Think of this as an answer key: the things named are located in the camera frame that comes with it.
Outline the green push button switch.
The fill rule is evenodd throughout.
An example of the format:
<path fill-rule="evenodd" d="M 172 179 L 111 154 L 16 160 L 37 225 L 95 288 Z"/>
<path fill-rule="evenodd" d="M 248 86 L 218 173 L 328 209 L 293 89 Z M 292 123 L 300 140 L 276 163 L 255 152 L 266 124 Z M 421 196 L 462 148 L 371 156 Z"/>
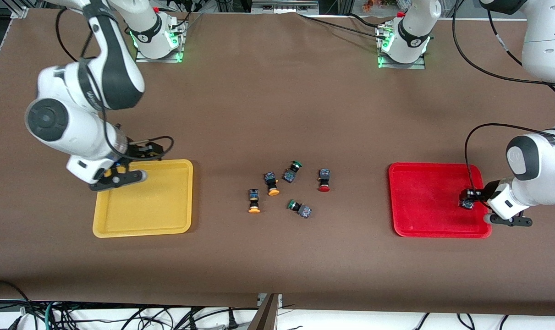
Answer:
<path fill-rule="evenodd" d="M 294 180 L 296 179 L 297 173 L 301 167 L 302 167 L 302 164 L 300 162 L 292 161 L 290 163 L 290 166 L 286 168 L 283 174 L 283 179 L 289 183 L 294 182 Z"/>
<path fill-rule="evenodd" d="M 308 219 L 312 213 L 311 208 L 305 204 L 298 203 L 295 200 L 290 200 L 287 208 L 297 213 L 303 219 Z"/>

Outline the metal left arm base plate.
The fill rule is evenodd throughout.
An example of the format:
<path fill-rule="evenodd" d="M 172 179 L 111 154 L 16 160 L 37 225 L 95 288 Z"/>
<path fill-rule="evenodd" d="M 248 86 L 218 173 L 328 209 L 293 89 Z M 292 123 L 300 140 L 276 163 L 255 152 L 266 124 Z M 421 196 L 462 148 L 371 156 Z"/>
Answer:
<path fill-rule="evenodd" d="M 389 24 L 379 24 L 376 27 L 376 36 L 384 39 L 378 40 L 378 67 L 394 69 L 415 69 L 425 68 L 424 52 L 430 37 L 412 38 L 408 40 L 399 35 L 397 36 L 394 27 Z"/>

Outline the red plastic tray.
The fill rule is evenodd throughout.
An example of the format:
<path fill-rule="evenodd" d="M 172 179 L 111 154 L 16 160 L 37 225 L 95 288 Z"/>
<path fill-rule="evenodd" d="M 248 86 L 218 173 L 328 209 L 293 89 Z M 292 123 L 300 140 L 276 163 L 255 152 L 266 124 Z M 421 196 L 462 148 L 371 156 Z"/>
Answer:
<path fill-rule="evenodd" d="M 395 232 L 407 238 L 485 239 L 487 209 L 461 208 L 462 190 L 484 183 L 474 165 L 396 162 L 389 166 L 389 195 Z"/>

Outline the yellow plastic tray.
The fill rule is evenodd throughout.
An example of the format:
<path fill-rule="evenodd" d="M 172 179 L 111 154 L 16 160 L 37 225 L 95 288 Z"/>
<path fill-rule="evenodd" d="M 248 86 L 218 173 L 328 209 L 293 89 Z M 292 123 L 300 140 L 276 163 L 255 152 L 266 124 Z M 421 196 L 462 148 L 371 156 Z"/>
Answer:
<path fill-rule="evenodd" d="M 145 171 L 136 184 L 98 192 L 93 234 L 98 238 L 169 235 L 192 223 L 193 165 L 187 159 L 134 162 Z"/>

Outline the brown table cover sheet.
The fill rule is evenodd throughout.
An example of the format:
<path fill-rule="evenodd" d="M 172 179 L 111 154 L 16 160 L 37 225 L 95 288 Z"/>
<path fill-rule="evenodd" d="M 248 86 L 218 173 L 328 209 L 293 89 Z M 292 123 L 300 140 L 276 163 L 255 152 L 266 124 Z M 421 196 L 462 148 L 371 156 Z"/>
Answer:
<path fill-rule="evenodd" d="M 555 315 L 555 205 L 485 239 L 393 230 L 390 164 L 462 163 L 468 132 L 487 122 L 554 125 L 554 93 L 470 67 L 450 21 L 424 70 L 386 70 L 367 36 L 294 13 L 203 15 L 184 61 L 141 63 L 143 99 L 108 114 L 133 139 L 175 139 L 168 158 L 195 167 L 192 226 L 101 239 L 96 194 L 25 128 L 39 71 L 70 62 L 55 15 L 15 20 L 0 50 L 0 280 L 30 299 L 254 306 L 275 292 L 308 309 Z M 260 213 L 248 213 L 250 189 Z"/>

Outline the aluminium frame rail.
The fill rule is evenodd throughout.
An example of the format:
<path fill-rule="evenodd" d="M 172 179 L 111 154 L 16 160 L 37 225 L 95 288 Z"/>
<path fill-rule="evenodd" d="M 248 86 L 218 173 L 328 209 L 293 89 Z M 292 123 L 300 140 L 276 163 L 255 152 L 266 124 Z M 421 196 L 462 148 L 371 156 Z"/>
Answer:
<path fill-rule="evenodd" d="M 319 0 L 251 0 L 250 12 L 319 15 Z"/>

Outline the colourful background object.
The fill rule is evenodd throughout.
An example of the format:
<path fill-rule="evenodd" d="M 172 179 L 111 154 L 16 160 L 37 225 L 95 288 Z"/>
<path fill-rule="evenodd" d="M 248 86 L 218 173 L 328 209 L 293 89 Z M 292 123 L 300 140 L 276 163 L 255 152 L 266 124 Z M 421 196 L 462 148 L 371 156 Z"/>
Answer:
<path fill-rule="evenodd" d="M 363 12 L 369 13 L 376 9 L 397 7 L 397 0 L 365 0 L 362 4 Z"/>

